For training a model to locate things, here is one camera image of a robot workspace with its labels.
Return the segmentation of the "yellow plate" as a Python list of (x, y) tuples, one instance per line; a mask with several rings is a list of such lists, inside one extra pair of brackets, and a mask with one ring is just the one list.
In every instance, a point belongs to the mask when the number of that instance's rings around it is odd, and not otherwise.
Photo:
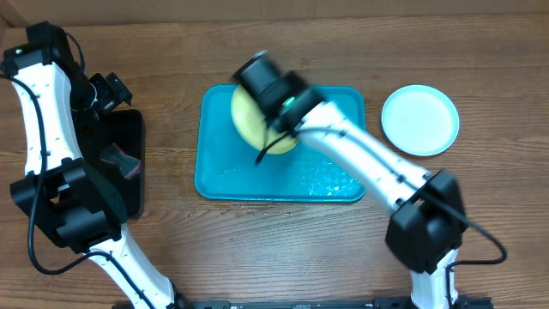
[(266, 118), (241, 85), (232, 94), (231, 115), (239, 135), (256, 150), (261, 151), (283, 136), (272, 127), (267, 128)]

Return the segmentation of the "light blue plate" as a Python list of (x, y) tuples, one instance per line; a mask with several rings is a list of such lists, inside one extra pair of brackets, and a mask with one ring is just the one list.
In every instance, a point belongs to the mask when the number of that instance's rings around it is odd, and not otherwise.
[(381, 126), (399, 150), (414, 156), (433, 156), (446, 151), (460, 130), (454, 102), (442, 91), (427, 85), (397, 89), (383, 104)]

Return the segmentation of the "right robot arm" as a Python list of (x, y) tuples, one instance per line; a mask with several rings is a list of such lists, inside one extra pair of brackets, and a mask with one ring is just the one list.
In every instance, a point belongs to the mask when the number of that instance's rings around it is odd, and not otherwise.
[(451, 264), (467, 228), (456, 178), (444, 170), (432, 174), (395, 154), (301, 76), (280, 71), (265, 52), (232, 77), (256, 102), (269, 127), (327, 155), (385, 209), (385, 242), (411, 272), (413, 306), (455, 308)]

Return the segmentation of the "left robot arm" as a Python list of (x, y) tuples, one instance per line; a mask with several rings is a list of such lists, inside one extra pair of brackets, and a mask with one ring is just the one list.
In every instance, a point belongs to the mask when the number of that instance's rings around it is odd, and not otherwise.
[(132, 308), (187, 307), (130, 233), (145, 178), (145, 124), (131, 92), (115, 74), (87, 74), (80, 45), (61, 27), (43, 21), (26, 34), (4, 52), (1, 76), (23, 114), (24, 177), (9, 188), (28, 233), (96, 263)]

